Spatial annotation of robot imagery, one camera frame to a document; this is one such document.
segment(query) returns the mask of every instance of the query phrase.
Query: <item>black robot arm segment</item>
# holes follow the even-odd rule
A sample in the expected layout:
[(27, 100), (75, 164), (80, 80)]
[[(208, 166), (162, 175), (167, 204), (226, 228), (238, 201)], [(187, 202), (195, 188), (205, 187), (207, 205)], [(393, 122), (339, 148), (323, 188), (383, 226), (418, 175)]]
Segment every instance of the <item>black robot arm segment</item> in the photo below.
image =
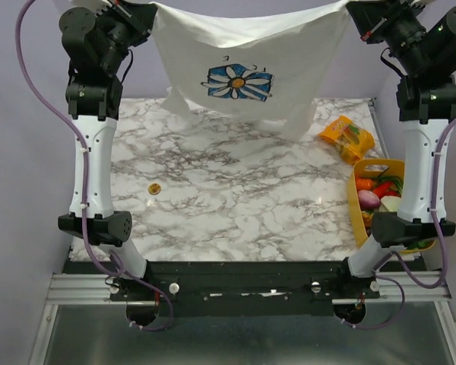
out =
[(442, 83), (456, 71), (456, 6), (429, 32), (411, 0), (349, 2), (347, 9), (367, 43), (386, 42), (412, 78)]
[(69, 114), (118, 119), (122, 84), (116, 76), (128, 49), (147, 42), (157, 7), (110, 2), (98, 14), (72, 8), (59, 21), (71, 58), (66, 100)]

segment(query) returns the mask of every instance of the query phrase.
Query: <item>red chili pepper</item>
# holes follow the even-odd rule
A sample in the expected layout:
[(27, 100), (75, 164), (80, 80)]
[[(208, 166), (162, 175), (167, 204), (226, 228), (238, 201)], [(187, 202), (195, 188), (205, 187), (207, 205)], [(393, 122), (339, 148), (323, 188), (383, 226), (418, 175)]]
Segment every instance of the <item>red chili pepper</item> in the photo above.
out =
[(399, 198), (402, 198), (402, 195), (395, 190), (388, 190), (383, 196), (397, 196)]
[(393, 182), (392, 181), (385, 181), (376, 188), (373, 189), (373, 192), (375, 195), (377, 195), (379, 198), (383, 198), (385, 196), (385, 193), (391, 188)]

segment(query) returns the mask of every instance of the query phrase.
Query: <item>gold coin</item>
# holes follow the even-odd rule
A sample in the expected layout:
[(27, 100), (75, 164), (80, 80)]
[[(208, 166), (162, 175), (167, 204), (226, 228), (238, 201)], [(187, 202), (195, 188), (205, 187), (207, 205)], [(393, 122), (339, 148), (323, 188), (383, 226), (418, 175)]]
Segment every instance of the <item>gold coin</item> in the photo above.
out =
[(152, 184), (152, 185), (149, 186), (149, 193), (150, 193), (151, 195), (157, 195), (157, 194), (159, 194), (159, 193), (160, 193), (160, 190), (162, 190), (162, 188), (160, 187), (159, 184), (156, 184), (156, 183), (155, 183), (155, 184)]

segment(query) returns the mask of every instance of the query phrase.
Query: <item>marble tabletop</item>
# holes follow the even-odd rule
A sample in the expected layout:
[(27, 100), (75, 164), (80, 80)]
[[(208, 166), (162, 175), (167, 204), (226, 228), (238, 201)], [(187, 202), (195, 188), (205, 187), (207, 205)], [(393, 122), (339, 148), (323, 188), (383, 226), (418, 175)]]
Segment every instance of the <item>marble tabletop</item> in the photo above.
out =
[[(345, 115), (370, 131), (368, 100), (316, 100), (309, 132), (290, 142), (253, 123), (197, 108), (185, 121), (162, 100), (126, 99), (112, 152), (116, 210), (151, 261), (341, 260), (356, 251), (346, 182), (351, 166), (317, 134)], [(149, 185), (161, 186), (159, 195)], [(105, 255), (97, 250), (97, 255)], [(88, 261), (81, 240), (70, 259)]]

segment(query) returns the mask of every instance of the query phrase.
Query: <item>orange snack bag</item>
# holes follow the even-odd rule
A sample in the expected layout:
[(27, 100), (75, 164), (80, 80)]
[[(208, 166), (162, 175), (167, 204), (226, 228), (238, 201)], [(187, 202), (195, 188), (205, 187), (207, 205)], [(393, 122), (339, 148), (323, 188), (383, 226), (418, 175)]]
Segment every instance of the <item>orange snack bag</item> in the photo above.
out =
[(351, 165), (362, 160), (366, 152), (375, 147), (372, 134), (355, 126), (346, 116), (340, 116), (328, 125), (319, 137), (335, 146), (343, 160)]

